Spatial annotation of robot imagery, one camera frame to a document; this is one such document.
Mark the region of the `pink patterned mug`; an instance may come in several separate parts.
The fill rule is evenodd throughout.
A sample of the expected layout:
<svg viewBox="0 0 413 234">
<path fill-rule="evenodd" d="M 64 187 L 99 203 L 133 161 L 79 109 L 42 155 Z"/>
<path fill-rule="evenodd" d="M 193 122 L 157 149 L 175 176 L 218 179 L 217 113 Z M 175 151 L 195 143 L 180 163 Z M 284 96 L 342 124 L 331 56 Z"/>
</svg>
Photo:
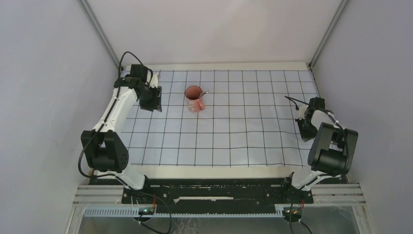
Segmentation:
<svg viewBox="0 0 413 234">
<path fill-rule="evenodd" d="M 199 86 L 190 86 L 186 89 L 185 98 L 187 107 L 191 112 L 197 113 L 205 109 L 203 97 L 198 98 L 202 92 L 204 91 Z"/>
</svg>

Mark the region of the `white checked tablecloth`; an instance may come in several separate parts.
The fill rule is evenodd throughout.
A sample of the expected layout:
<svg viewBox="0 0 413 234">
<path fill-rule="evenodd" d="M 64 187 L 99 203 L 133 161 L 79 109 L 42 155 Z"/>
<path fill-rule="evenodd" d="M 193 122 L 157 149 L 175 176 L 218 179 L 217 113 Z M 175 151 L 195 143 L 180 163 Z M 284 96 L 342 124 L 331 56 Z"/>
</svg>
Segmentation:
<svg viewBox="0 0 413 234">
<path fill-rule="evenodd" d="M 130 163 L 150 166 L 304 166 L 311 142 L 295 119 L 295 98 L 318 96 L 308 71 L 161 71 L 162 112 L 134 105 L 121 139 Z M 187 107 L 199 86 L 205 109 Z"/>
</svg>

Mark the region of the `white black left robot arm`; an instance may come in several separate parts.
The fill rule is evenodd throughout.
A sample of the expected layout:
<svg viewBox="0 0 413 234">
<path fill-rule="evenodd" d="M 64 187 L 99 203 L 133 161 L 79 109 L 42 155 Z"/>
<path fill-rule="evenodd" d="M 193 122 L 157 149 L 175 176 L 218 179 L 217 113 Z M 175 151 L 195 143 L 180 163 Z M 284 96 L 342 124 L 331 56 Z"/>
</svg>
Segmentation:
<svg viewBox="0 0 413 234">
<path fill-rule="evenodd" d="M 151 200 L 152 190 L 145 186 L 146 176 L 128 168 L 129 151 L 119 133 L 132 106 L 138 102 L 141 110 L 162 111 L 162 87 L 159 72 L 142 64 L 133 64 L 126 75 L 118 71 L 112 98 L 97 124 L 80 136 L 82 152 L 78 164 L 86 158 L 88 166 L 100 172 L 92 178 L 112 176 L 129 190 L 140 203 Z"/>
</svg>

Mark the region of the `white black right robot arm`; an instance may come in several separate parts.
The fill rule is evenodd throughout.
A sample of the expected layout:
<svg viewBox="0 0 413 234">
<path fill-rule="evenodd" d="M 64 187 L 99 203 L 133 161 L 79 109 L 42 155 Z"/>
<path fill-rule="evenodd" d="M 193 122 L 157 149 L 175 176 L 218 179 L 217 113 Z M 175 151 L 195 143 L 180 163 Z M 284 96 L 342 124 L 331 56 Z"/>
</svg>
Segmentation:
<svg viewBox="0 0 413 234">
<path fill-rule="evenodd" d="M 300 198 L 301 191 L 309 191 L 327 178 L 348 174 L 354 159 L 358 132 L 343 127 L 332 111 L 326 109 L 325 100 L 313 97 L 302 102 L 296 110 L 295 120 L 303 141 L 312 140 L 308 165 L 290 175 L 291 182 L 282 188 L 282 198 L 293 203 Z"/>
</svg>

